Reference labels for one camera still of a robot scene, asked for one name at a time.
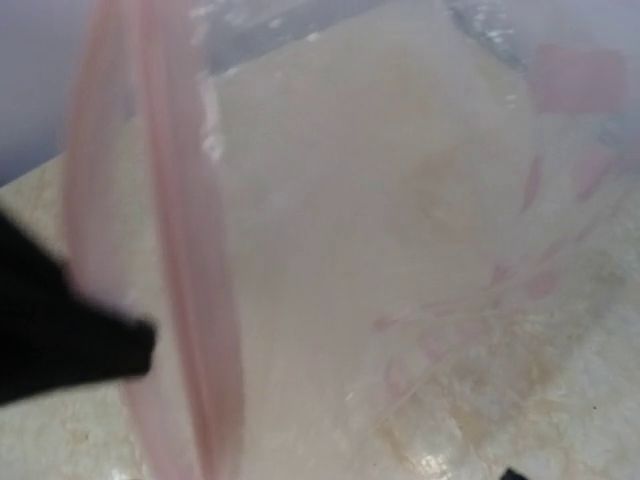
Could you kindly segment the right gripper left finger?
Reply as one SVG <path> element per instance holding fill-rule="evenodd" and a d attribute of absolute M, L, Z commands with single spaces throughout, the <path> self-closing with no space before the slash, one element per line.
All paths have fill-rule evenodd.
<path fill-rule="evenodd" d="M 75 293 L 63 265 L 1 217 L 1 402 L 149 373 L 155 327 Z"/>

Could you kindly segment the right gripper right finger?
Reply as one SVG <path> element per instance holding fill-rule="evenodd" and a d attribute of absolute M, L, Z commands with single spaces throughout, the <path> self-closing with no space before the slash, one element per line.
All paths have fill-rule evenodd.
<path fill-rule="evenodd" d="M 513 467 L 507 467 L 499 477 L 500 480 L 530 480 L 530 477 Z"/>

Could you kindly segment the clear zip top bag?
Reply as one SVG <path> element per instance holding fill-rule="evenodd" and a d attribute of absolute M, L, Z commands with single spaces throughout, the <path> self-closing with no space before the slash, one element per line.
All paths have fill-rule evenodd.
<path fill-rule="evenodd" d="M 624 288 L 639 5 L 98 1 L 64 180 L 151 478 L 426 477 Z"/>

